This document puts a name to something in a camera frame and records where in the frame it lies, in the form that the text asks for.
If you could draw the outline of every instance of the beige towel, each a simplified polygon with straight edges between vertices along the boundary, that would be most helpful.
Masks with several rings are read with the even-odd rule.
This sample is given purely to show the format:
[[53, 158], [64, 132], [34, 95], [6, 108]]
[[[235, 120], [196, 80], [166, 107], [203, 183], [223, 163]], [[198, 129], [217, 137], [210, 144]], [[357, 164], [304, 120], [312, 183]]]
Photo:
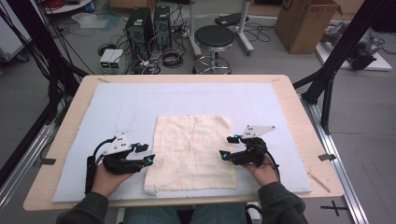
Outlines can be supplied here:
[[222, 116], [173, 116], [157, 119], [145, 187], [156, 190], [236, 189], [235, 166], [219, 150], [227, 142], [231, 122]]

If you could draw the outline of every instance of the computer tower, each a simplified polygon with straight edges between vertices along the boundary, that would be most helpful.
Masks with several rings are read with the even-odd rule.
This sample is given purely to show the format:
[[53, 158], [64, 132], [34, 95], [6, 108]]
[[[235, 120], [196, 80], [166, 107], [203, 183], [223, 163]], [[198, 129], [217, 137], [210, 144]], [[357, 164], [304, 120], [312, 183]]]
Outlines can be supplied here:
[[172, 47], [172, 33], [169, 6], [156, 6], [154, 11], [154, 30], [157, 36], [157, 49]]
[[137, 50], [143, 60], [148, 60], [154, 48], [154, 28], [149, 8], [133, 8], [125, 30], [132, 50]]

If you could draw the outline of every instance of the person's hand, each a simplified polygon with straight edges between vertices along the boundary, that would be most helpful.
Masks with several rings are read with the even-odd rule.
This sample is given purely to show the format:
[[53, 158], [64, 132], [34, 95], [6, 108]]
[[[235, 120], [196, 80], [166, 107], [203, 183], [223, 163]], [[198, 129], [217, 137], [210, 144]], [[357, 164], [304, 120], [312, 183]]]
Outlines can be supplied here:
[[257, 183], [264, 187], [268, 184], [279, 182], [273, 166], [271, 165], [270, 158], [265, 155], [262, 165], [256, 167], [254, 164], [243, 165], [256, 179]]
[[100, 193], [105, 197], [110, 196], [120, 184], [133, 174], [113, 175], [103, 164], [98, 165], [95, 179], [93, 181], [92, 192]]

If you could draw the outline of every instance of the floor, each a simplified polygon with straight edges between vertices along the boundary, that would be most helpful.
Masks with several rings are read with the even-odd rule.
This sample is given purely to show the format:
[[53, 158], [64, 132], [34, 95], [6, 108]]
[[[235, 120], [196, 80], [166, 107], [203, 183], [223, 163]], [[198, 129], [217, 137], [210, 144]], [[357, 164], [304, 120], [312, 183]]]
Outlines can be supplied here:
[[[106, 29], [82, 30], [76, 23], [71, 23], [70, 15], [66, 13], [57, 18], [60, 25], [67, 28], [66, 39], [95, 74], [102, 74], [97, 49], [114, 41], [116, 35], [121, 35], [125, 21], [102, 13], [101, 16], [110, 21]], [[213, 24], [216, 17], [200, 17], [197, 27]], [[249, 22], [271, 26], [275, 21], [275, 18], [251, 17]], [[260, 38], [269, 42], [252, 41], [255, 51], [250, 56], [246, 55], [239, 41], [230, 50], [221, 53], [232, 65], [233, 74], [284, 74], [295, 82], [321, 67], [315, 53], [288, 54], [273, 29], [263, 33], [269, 38], [264, 35]], [[385, 49], [396, 51], [395, 35], [377, 35], [386, 41]], [[253, 40], [255, 37], [247, 34], [247, 38]], [[191, 74], [194, 57], [190, 43], [185, 40], [184, 44], [187, 52], [183, 56], [183, 65], [176, 69], [163, 68], [161, 74]], [[396, 67], [395, 55], [382, 50], [379, 54], [392, 67]], [[87, 70], [75, 54], [72, 58], [78, 67]], [[0, 67], [0, 74], [0, 165], [3, 166], [46, 106], [48, 82], [33, 61], [21, 63], [14, 60]], [[330, 114], [332, 140], [370, 223], [396, 223], [395, 86], [395, 69], [389, 72], [340, 69], [334, 81]], [[301, 87], [297, 93], [305, 92], [307, 87]], [[24, 198], [37, 172], [38, 168], [32, 167], [0, 214], [0, 223], [54, 223], [59, 211], [29, 213], [23, 210]], [[322, 205], [331, 206], [332, 201], [337, 206], [345, 206], [343, 198], [305, 200], [308, 221], [352, 223], [348, 211], [340, 210], [337, 216], [332, 209], [320, 209]], [[110, 209], [106, 223], [115, 223], [116, 214], [116, 209]]]

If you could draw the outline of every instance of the stool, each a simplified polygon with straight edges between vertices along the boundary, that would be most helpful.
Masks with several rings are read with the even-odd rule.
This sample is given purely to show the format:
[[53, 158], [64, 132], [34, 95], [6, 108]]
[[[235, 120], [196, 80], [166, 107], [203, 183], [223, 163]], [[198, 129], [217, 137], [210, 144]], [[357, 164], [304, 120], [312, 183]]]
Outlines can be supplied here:
[[233, 31], [219, 25], [208, 25], [199, 28], [194, 35], [195, 43], [200, 49], [210, 51], [210, 56], [203, 56], [195, 62], [193, 73], [205, 74], [231, 74], [230, 64], [219, 57], [218, 52], [226, 50], [233, 45]]

